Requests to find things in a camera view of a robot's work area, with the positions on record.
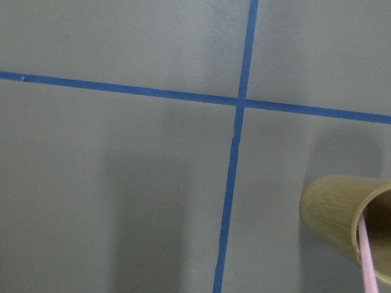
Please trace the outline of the pink chopstick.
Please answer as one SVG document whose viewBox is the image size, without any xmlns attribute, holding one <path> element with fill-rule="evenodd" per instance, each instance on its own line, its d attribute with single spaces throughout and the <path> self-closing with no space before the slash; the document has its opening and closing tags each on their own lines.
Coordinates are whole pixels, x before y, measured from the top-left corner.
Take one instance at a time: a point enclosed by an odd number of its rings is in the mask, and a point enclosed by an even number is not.
<svg viewBox="0 0 391 293">
<path fill-rule="evenodd" d="M 376 281 L 375 268 L 373 265 L 370 243 L 365 224 L 365 217 L 363 214 L 360 215 L 357 230 L 359 236 L 359 251 L 362 268 L 362 278 L 364 283 L 365 293 L 378 293 L 378 284 Z"/>
</svg>

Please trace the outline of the tan wooden cup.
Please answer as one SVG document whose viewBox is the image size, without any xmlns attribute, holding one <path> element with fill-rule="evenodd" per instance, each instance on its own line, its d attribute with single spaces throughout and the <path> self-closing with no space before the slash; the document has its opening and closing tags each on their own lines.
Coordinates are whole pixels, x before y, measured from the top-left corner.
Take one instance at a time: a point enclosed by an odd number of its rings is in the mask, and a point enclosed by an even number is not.
<svg viewBox="0 0 391 293">
<path fill-rule="evenodd" d="M 357 226 L 363 215 L 376 279 L 390 286 L 389 180 L 322 176 L 304 189 L 299 210 L 314 235 L 356 264 L 360 264 Z"/>
</svg>

